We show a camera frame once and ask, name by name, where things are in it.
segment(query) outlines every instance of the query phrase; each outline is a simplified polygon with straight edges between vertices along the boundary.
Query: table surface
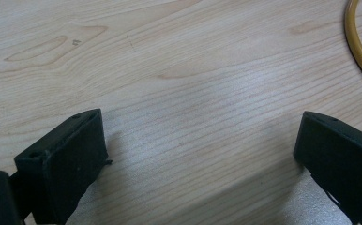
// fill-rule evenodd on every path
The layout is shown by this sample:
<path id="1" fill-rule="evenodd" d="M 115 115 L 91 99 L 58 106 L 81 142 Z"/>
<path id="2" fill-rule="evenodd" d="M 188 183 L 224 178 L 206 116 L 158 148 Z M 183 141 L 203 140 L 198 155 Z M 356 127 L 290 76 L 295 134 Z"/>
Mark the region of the table surface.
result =
<path id="1" fill-rule="evenodd" d="M 348 224 L 292 156 L 303 111 L 362 130 L 346 4 L 0 1 L 0 170 L 101 108 L 113 165 L 68 224 Z"/>

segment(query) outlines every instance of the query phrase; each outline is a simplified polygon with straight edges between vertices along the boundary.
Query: wooden table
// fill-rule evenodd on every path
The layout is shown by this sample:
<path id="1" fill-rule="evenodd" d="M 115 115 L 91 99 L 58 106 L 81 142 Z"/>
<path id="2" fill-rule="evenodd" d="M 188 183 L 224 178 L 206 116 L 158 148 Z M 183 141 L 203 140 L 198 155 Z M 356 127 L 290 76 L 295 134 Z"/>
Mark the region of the wooden table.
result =
<path id="1" fill-rule="evenodd" d="M 114 164 L 68 224 L 348 224 L 292 157 L 303 111 L 362 130 L 346 3 L 0 1 L 0 170 L 101 108 Z"/>

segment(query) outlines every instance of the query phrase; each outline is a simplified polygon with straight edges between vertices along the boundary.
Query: light wooden surface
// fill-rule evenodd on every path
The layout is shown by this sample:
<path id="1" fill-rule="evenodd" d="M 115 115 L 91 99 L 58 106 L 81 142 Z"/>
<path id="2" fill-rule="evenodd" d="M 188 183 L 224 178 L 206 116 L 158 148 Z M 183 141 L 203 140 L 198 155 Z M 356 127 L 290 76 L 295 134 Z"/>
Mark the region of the light wooden surface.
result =
<path id="1" fill-rule="evenodd" d="M 346 3 L 0 1 L 0 170 L 101 108 L 114 164 L 68 224 L 348 224 L 292 157 L 303 111 L 362 130 Z"/>

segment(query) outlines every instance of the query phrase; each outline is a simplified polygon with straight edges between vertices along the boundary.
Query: wood grain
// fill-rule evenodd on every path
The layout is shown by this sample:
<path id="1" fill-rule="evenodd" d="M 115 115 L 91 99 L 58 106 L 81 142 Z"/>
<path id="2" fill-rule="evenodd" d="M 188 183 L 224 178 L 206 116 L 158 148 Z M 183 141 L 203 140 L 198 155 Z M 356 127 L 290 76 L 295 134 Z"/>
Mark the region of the wood grain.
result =
<path id="1" fill-rule="evenodd" d="M 348 224 L 292 157 L 303 111 L 362 130 L 346 3 L 0 1 L 0 170 L 101 108 L 113 165 L 68 224 Z"/>

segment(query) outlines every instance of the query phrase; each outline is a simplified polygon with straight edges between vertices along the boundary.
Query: yellow cable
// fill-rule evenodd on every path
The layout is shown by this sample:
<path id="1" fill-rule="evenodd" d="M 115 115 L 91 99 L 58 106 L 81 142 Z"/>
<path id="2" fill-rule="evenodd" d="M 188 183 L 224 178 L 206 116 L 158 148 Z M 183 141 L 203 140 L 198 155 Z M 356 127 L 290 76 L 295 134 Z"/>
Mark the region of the yellow cable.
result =
<path id="1" fill-rule="evenodd" d="M 347 37 L 348 45 L 351 52 L 362 69 L 362 43 L 360 42 L 359 35 L 356 31 L 355 13 L 359 0 L 350 0 L 348 7 L 345 11 L 345 35 Z"/>

